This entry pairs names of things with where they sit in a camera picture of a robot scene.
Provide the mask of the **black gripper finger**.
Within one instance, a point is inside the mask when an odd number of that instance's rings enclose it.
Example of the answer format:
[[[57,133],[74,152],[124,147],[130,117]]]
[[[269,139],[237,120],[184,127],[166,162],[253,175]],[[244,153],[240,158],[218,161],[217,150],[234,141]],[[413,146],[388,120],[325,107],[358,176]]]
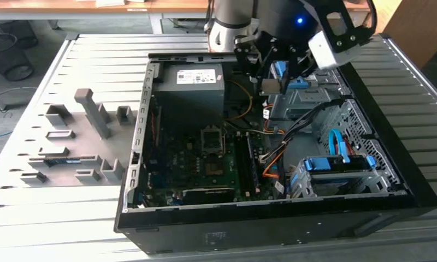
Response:
[[[233,53],[241,71],[249,78],[260,93],[278,93],[278,79],[272,78],[270,68],[277,60],[278,47],[276,44],[253,45],[236,44]]]
[[[286,93],[290,81],[300,76],[305,78],[316,69],[317,63],[310,50],[297,51],[296,49],[292,49],[282,75],[282,94]]]

